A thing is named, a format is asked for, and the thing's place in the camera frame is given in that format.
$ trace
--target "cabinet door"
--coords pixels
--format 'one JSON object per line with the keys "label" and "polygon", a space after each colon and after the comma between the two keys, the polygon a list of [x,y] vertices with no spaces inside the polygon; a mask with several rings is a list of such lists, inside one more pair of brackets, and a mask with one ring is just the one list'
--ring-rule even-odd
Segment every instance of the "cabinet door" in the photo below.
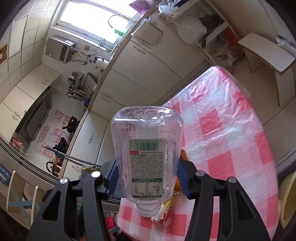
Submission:
{"label": "cabinet door", "polygon": [[123,106],[152,105],[158,98],[121,74],[110,70],[99,92]]}
{"label": "cabinet door", "polygon": [[79,180],[81,173],[81,166],[68,161],[64,171],[63,177],[69,178],[70,181]]}
{"label": "cabinet door", "polygon": [[18,87],[14,87],[3,102],[18,118],[22,119],[34,101]]}
{"label": "cabinet door", "polygon": [[71,156],[96,163],[108,121],[90,112],[78,133]]}
{"label": "cabinet door", "polygon": [[10,142],[13,133],[15,132],[20,119],[12,113],[4,103],[0,104],[0,134],[3,138]]}
{"label": "cabinet door", "polygon": [[131,41],[115,60],[112,69],[157,98],[161,98],[181,80],[163,62]]}
{"label": "cabinet door", "polygon": [[18,88],[24,91],[27,95],[31,96],[33,99],[37,99],[47,86],[48,85],[46,83],[31,74],[28,74],[17,84]]}
{"label": "cabinet door", "polygon": [[132,37],[132,41],[138,43],[146,51],[165,63],[181,78],[186,77],[201,62],[205,60],[203,55],[193,46],[186,44],[172,25],[165,25],[158,17],[158,13],[151,15],[151,20],[156,27],[163,32],[163,37],[155,45],[144,46]]}
{"label": "cabinet door", "polygon": [[98,93],[91,106],[91,110],[111,120],[124,106]]}
{"label": "cabinet door", "polygon": [[50,85],[57,78],[61,76],[61,73],[55,71],[52,68],[49,68],[45,64],[38,65],[35,69],[30,72],[31,75],[34,75],[36,78],[42,80],[46,84]]}
{"label": "cabinet door", "polygon": [[98,165],[103,165],[105,162],[112,161],[114,157],[115,154],[111,133],[111,122],[109,122],[96,163]]}

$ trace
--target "plastic bottle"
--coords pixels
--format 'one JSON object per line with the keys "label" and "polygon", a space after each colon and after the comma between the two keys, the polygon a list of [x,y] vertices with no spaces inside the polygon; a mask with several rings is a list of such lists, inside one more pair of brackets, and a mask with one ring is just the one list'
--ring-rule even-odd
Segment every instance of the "plastic bottle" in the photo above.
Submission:
{"label": "plastic bottle", "polygon": [[143,217],[155,216],[174,190],[184,122],[167,107],[126,107],[111,121],[123,191]]}

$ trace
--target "plastic table cover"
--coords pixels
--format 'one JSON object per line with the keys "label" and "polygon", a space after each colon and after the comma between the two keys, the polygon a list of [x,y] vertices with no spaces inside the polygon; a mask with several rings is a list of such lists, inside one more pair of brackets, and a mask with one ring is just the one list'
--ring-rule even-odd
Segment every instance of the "plastic table cover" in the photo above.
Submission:
{"label": "plastic table cover", "polygon": [[[184,119],[182,148],[197,170],[213,178],[236,177],[251,198],[268,233],[277,228],[278,183],[273,156],[262,125],[236,79],[222,67],[210,67],[164,104]],[[177,196],[172,223],[164,227],[141,217],[122,198],[118,226],[140,241],[183,241],[194,200]],[[214,199],[210,241],[217,240],[219,198]]]}

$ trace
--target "white tiled wall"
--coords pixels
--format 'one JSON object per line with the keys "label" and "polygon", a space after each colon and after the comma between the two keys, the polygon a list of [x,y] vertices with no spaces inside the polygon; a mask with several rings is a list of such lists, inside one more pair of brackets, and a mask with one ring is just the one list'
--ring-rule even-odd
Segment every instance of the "white tiled wall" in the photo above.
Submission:
{"label": "white tiled wall", "polygon": [[9,59],[0,66],[0,103],[22,78],[41,64],[45,37],[59,2],[29,1],[0,40],[0,47],[9,42]]}

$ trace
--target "barcode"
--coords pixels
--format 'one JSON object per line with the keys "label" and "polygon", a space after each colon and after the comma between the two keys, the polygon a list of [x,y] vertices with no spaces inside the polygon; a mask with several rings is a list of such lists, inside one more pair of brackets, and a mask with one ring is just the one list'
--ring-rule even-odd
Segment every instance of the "barcode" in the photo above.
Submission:
{"label": "barcode", "polygon": [[134,150],[135,151],[158,151],[158,141],[154,142],[142,142],[134,141]]}

